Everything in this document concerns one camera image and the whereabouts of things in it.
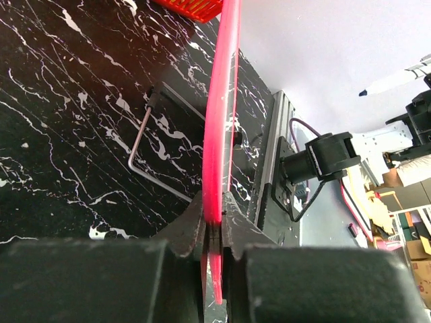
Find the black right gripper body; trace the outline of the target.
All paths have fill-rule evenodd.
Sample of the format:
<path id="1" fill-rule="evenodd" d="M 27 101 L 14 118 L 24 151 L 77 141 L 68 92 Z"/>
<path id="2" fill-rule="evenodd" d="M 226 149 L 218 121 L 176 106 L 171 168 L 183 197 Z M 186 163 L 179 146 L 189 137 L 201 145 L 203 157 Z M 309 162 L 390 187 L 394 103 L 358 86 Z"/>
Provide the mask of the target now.
<path id="1" fill-rule="evenodd" d="M 404 162 L 430 155 L 430 90 L 418 94 L 406 107 L 406 113 L 386 121 L 386 125 L 402 121 L 407 125 L 413 145 L 385 153 L 386 162 Z"/>

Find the white blue whiteboard marker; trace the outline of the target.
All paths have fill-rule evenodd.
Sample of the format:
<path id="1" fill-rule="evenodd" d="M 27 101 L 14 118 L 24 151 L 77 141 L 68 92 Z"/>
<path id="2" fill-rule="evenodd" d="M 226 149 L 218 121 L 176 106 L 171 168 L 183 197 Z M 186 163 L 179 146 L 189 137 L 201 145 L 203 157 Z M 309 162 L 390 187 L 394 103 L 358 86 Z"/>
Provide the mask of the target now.
<path id="1" fill-rule="evenodd" d="M 373 81 L 368 87 L 363 89 L 358 96 L 369 96 L 379 94 L 395 87 L 404 85 L 416 79 L 420 79 L 430 74 L 430 55 L 423 57 L 419 63 L 411 67 L 398 70 L 396 73 Z"/>

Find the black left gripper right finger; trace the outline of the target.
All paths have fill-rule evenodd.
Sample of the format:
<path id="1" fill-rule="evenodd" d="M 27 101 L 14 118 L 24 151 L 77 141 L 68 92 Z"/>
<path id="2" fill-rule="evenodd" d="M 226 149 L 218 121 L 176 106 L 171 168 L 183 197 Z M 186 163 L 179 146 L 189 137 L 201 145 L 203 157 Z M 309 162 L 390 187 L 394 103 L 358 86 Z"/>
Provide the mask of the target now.
<path id="1" fill-rule="evenodd" d="M 229 322 L 426 322 L 409 269 L 366 248 L 287 248 L 222 198 Z"/>

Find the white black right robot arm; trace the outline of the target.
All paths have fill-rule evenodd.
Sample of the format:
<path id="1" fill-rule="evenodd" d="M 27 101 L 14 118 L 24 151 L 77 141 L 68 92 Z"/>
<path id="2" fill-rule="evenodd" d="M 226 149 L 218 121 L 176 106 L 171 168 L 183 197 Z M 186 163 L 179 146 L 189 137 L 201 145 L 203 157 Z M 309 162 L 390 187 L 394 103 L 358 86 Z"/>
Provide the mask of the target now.
<path id="1" fill-rule="evenodd" d="M 312 178 L 328 182 L 360 165 L 379 185 L 387 170 L 430 155 L 430 91 L 418 94 L 405 109 L 405 114 L 386 121 L 375 131 L 317 135 L 298 153 L 288 152 L 286 140 L 281 137 L 273 181 L 284 186 Z"/>

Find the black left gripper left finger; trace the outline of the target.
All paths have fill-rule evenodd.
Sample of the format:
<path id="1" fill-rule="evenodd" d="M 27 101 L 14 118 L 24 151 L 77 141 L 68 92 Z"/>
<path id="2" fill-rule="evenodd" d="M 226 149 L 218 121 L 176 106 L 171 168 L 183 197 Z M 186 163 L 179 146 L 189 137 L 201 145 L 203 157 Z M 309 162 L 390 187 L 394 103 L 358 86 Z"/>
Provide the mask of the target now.
<path id="1" fill-rule="evenodd" d="M 2 322 L 202 322 L 202 196 L 149 239 L 19 241 L 1 253 Z"/>

